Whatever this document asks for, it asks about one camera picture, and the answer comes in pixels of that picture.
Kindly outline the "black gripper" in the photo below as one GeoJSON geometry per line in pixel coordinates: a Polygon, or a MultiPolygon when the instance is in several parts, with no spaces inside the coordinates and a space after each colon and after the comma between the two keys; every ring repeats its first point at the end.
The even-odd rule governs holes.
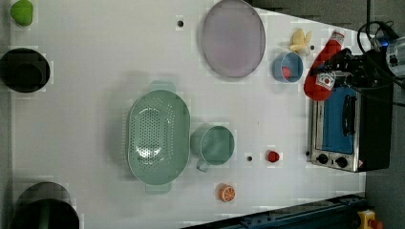
{"type": "Polygon", "coordinates": [[[392,82],[394,76],[386,63],[386,55],[382,52],[366,52],[362,55],[352,55],[348,48],[339,52],[321,51],[315,58],[309,75],[332,73],[341,70],[344,61],[349,76],[346,82],[356,88],[378,88],[392,82]]]}

